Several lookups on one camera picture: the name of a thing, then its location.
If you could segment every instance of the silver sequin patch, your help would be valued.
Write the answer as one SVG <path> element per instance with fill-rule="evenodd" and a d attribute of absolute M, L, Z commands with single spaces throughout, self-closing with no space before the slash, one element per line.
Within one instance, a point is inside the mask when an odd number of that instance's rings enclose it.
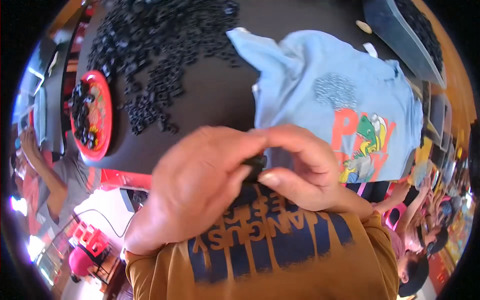
<path fill-rule="evenodd" d="M 322 105 L 332 105 L 334 110 L 349 108 L 356 111 L 356 87 L 338 74 L 328 73 L 315 80 L 315 97 Z"/>

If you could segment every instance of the beige oval object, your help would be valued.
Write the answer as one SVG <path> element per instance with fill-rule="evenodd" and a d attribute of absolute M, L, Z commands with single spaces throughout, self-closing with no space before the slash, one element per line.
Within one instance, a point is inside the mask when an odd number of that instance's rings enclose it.
<path fill-rule="evenodd" d="M 368 33 L 369 35 L 372 34 L 372 29 L 370 28 L 370 26 L 368 26 L 367 23 L 357 20 L 357 21 L 355 22 L 355 24 L 357 24 L 357 26 L 358 26 L 361 30 L 363 30 L 364 32 Z"/>

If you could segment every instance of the person in gray shirt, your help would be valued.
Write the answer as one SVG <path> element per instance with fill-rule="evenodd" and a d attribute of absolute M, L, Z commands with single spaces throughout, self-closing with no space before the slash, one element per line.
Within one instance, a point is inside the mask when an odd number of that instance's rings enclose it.
<path fill-rule="evenodd" d="M 43 236 L 49 228 L 56 233 L 69 222 L 73 209 L 99 187 L 101 169 L 88 167 L 73 145 L 51 167 L 37 147 L 33 128 L 20 134 L 20 142 L 27 168 L 31 167 L 33 176 L 38 177 L 38 200 L 33 213 L 42 226 L 36 235 Z"/>

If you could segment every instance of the green dinosaur head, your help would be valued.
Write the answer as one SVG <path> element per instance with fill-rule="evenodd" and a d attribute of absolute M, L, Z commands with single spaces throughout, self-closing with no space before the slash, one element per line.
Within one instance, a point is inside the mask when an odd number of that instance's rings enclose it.
<path fill-rule="evenodd" d="M 369 150 L 375 148 L 377 144 L 377 139 L 375 138 L 375 128 L 373 128 L 372 123 L 367 118 L 367 116 L 362 116 L 360 122 L 357 126 L 357 134 L 360 135 L 364 142 L 360 145 L 360 152 L 358 156 L 367 156 L 370 152 Z"/>

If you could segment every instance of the red plate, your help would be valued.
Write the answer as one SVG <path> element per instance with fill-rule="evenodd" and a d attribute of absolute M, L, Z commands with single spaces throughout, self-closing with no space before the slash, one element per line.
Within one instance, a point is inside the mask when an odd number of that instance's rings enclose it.
<path fill-rule="evenodd" d="M 89 85 L 89 93 L 95 96 L 95 100 L 88 104 L 90 112 L 88 121 L 90 130 L 96 133 L 96 143 L 93 149 L 83 146 L 79 140 L 75 139 L 77 147 L 82 154 L 89 160 L 99 161 L 107 153 L 112 135 L 112 99 L 107 81 L 99 71 L 89 71 L 82 77 Z M 70 115 L 70 124 L 72 133 L 75 133 L 73 118 Z"/>

